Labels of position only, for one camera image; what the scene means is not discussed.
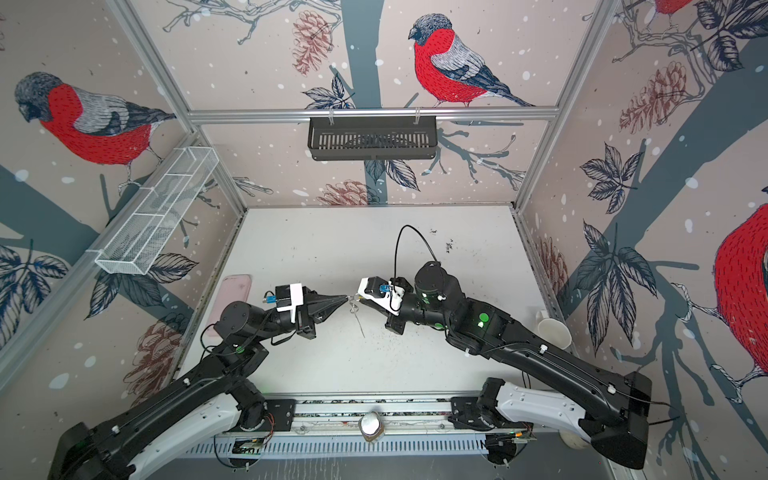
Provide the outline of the silver metal keyring carabiner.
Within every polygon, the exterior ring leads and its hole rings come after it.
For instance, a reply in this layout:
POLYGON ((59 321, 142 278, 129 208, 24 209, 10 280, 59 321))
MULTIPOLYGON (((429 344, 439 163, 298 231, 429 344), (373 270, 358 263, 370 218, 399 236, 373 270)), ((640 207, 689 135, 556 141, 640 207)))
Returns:
POLYGON ((365 332, 362 326, 362 322, 358 316, 358 312, 359 312, 358 300, 356 298, 350 297, 349 305, 350 305, 350 314, 354 317, 362 337, 365 338, 365 332))

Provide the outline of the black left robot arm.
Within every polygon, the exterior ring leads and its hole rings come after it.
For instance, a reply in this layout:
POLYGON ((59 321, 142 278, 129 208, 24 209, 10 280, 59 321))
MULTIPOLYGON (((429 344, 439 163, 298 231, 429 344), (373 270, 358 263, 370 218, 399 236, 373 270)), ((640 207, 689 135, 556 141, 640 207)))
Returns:
POLYGON ((213 329, 219 344, 197 365, 149 399, 94 427, 78 423, 61 435, 51 479, 142 479, 190 447, 233 428, 268 435, 289 427, 293 403, 270 407, 250 377, 269 346, 316 326, 348 302, 300 284, 276 288, 275 306, 229 303, 213 329))

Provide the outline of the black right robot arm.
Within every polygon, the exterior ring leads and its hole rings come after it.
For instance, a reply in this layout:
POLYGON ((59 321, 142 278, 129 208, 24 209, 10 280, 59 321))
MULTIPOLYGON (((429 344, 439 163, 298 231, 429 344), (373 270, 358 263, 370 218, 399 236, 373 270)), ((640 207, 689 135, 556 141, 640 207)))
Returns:
POLYGON ((367 277, 359 300, 403 334, 407 323, 429 326, 468 356, 495 360, 531 375, 545 390, 489 377, 477 397, 454 397, 450 422, 488 432, 533 424, 570 432, 606 459, 629 469, 645 465, 652 382, 593 366, 530 331, 501 309, 464 294, 439 262, 429 261, 414 281, 367 277))

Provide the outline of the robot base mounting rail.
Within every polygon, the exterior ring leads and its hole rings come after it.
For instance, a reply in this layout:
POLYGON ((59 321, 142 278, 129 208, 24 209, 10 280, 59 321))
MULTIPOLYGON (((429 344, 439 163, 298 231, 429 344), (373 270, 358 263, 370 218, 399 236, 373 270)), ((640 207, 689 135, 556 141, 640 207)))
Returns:
POLYGON ((184 459, 244 468, 259 460, 334 457, 515 456, 535 441, 532 424, 487 427, 477 397, 270 399, 254 429, 234 427, 191 447, 184 459))

